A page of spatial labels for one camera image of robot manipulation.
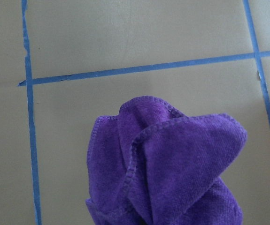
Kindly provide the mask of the purple cloth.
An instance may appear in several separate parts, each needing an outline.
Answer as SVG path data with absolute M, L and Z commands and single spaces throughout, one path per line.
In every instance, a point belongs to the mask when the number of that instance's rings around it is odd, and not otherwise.
M 245 146 L 227 114 L 188 117 L 166 101 L 136 97 L 96 119 L 87 152 L 97 225 L 240 225 L 221 174 Z

